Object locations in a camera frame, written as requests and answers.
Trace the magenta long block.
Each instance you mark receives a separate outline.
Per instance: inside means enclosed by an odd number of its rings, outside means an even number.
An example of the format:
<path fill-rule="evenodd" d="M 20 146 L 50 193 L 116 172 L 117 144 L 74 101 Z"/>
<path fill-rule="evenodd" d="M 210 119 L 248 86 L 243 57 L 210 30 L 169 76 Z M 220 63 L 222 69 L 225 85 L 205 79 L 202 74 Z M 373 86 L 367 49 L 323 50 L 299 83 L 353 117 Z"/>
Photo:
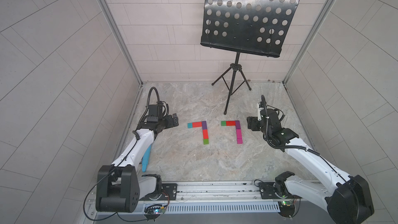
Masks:
<path fill-rule="evenodd" d="M 241 129 L 236 129 L 237 139 L 242 139 Z"/>

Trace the red block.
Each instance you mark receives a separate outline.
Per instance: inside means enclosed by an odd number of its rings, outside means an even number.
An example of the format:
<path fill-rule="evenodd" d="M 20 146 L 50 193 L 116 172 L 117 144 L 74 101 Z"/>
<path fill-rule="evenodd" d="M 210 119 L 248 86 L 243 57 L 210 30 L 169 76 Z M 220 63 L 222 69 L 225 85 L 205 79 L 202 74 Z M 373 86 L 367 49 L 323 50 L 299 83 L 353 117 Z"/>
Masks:
<path fill-rule="evenodd" d="M 200 122 L 193 122 L 193 123 L 192 123 L 192 127 L 193 127 L 193 128 L 199 128 L 199 127 L 202 127 L 202 125 L 203 125 L 203 124 L 202 124 L 201 121 L 200 121 Z"/>
<path fill-rule="evenodd" d="M 236 126 L 236 121 L 226 121 L 226 126 Z"/>
<path fill-rule="evenodd" d="M 203 139 L 204 139 L 204 140 L 208 140 L 208 139 L 209 139 L 209 137 L 208 137 L 208 130 L 207 130 L 207 129 L 203 129 L 202 131 L 203 131 Z"/>

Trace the dark purple block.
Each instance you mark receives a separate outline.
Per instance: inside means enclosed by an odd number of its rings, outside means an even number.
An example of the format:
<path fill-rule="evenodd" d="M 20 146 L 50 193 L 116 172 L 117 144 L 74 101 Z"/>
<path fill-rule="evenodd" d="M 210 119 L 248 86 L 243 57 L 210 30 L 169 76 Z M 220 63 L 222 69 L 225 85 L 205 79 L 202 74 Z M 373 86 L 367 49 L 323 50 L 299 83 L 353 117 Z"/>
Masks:
<path fill-rule="evenodd" d="M 207 130 L 207 122 L 206 121 L 202 121 L 202 129 Z"/>

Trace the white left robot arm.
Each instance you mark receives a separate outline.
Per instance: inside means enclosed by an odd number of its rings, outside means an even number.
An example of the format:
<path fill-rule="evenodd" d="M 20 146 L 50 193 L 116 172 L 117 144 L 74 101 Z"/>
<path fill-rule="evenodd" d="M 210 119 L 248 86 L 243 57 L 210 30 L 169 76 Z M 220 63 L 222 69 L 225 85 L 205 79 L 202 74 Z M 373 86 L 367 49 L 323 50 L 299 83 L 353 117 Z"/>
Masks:
<path fill-rule="evenodd" d="M 137 177 L 136 167 L 143 162 L 145 152 L 164 129 L 178 126 L 176 114 L 170 115 L 162 101 L 148 106 L 149 115 L 141 120 L 133 132 L 133 139 L 122 154 L 97 175 L 96 203 L 98 212 L 133 212 L 140 199 L 156 198 L 162 194 L 159 175 Z"/>

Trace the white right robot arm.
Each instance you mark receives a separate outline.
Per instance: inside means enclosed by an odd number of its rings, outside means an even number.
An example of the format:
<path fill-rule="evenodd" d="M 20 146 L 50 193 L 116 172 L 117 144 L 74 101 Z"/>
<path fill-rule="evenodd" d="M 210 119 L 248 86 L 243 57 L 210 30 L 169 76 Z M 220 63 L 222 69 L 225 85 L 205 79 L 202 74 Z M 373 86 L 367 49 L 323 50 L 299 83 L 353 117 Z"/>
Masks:
<path fill-rule="evenodd" d="M 319 181 L 311 183 L 286 171 L 275 178 L 274 192 L 279 198 L 297 196 L 324 209 L 337 224 L 361 224 L 374 213 L 368 182 L 351 176 L 311 149 L 297 133 L 283 128 L 277 108 L 258 103 L 258 115 L 247 117 L 248 128 L 260 131 L 271 148 L 280 150 L 305 166 Z"/>

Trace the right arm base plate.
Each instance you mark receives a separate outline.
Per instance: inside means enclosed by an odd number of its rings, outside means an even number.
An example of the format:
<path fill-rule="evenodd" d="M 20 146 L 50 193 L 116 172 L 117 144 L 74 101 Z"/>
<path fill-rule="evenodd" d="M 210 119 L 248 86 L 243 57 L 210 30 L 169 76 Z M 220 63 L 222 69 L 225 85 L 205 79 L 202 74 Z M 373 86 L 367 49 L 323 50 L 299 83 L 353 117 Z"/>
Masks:
<path fill-rule="evenodd" d="M 293 199 L 293 195 L 279 193 L 274 186 L 274 182 L 263 182 L 259 181 L 255 183 L 258 187 L 261 195 L 261 199 L 270 200 L 270 199 Z"/>

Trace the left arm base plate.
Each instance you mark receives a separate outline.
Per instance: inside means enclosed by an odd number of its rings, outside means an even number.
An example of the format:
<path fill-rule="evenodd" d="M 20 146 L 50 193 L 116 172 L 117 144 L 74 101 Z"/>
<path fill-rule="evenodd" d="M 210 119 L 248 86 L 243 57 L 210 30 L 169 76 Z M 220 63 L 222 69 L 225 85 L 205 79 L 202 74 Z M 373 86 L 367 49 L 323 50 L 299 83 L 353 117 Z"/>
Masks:
<path fill-rule="evenodd" d="M 159 194 L 157 195 L 147 195 L 142 200 L 145 201 L 166 201 L 167 199 L 170 199 L 171 201 L 176 200 L 176 195 L 177 195 L 177 183 L 166 183 L 162 184 L 162 190 Z"/>

